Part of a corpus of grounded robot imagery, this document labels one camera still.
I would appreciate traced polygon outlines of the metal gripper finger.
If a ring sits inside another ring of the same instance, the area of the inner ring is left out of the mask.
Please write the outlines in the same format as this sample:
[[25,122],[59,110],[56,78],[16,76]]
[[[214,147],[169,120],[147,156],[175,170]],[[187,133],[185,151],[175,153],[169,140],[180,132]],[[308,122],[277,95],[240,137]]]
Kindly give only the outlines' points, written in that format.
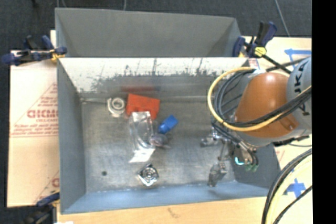
[[211,128],[210,132],[201,139],[201,147],[215,146],[223,140],[221,134],[214,127]]
[[228,170],[224,162],[215,163],[209,172],[207,185],[209,187],[215,187],[219,181],[221,181],[227,174]]

